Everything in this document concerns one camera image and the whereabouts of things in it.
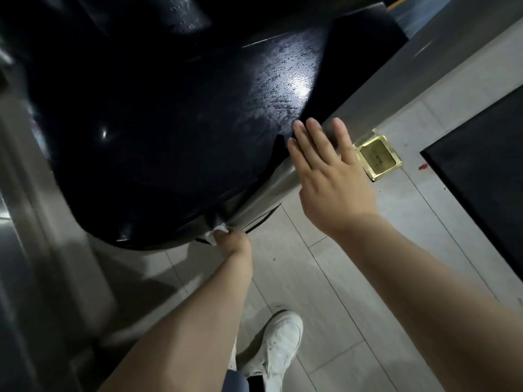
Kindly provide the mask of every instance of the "white sneaker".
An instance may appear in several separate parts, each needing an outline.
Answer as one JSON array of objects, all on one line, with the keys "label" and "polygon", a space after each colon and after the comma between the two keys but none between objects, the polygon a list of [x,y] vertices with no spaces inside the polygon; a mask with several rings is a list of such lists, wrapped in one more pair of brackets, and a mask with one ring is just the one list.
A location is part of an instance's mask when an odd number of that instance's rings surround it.
[{"label": "white sneaker", "polygon": [[227,367],[227,370],[236,371],[236,340],[237,339],[238,338],[236,338],[234,340],[234,346],[232,347],[231,358],[229,359],[229,367]]},{"label": "white sneaker", "polygon": [[245,378],[263,376],[266,392],[281,392],[285,371],[300,347],[303,321],[291,311],[285,311],[271,319],[261,348],[242,368]]}]

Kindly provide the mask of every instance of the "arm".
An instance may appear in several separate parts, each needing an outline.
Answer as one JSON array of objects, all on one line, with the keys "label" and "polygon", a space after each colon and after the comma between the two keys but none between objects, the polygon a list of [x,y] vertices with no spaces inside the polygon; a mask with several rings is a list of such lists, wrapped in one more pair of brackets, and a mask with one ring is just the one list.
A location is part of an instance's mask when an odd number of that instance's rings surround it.
[{"label": "arm", "polygon": [[383,219],[343,122],[341,157],[320,125],[297,122],[289,141],[305,214],[356,264],[447,391],[523,390],[523,321]]},{"label": "arm", "polygon": [[136,343],[100,392],[222,389],[251,283],[251,243],[242,231],[217,231],[219,269]]}]

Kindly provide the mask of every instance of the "hand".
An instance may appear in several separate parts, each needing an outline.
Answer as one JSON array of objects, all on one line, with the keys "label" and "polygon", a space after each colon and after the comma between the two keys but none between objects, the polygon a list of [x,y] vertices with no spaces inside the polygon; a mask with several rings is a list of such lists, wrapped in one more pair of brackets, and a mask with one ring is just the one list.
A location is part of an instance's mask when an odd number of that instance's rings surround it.
[{"label": "hand", "polygon": [[289,139],[289,152],[302,189],[303,211],[319,230],[336,239],[359,216],[378,215],[376,196],[358,156],[352,147],[347,128],[339,118],[332,126],[341,157],[313,118],[294,123],[296,139]]},{"label": "hand", "polygon": [[226,259],[233,255],[244,256],[250,259],[253,256],[251,241],[247,234],[240,229],[233,229],[229,232],[216,230],[214,238]]}]

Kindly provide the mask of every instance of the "brass floor drain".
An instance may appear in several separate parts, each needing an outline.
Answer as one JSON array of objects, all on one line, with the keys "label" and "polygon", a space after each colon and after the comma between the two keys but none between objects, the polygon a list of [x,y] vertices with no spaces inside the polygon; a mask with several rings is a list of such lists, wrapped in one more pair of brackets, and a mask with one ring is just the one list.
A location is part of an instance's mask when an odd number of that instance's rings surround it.
[{"label": "brass floor drain", "polygon": [[370,180],[376,181],[390,171],[399,168],[402,160],[385,136],[377,134],[374,130],[369,136],[360,140],[354,147]]}]

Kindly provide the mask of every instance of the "pant leg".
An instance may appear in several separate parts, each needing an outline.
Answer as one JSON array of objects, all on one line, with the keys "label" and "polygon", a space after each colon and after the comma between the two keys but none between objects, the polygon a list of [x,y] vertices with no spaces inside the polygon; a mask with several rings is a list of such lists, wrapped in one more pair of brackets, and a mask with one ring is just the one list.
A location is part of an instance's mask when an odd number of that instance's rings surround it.
[{"label": "pant leg", "polygon": [[249,392],[249,384],[242,372],[227,370],[222,392]]}]

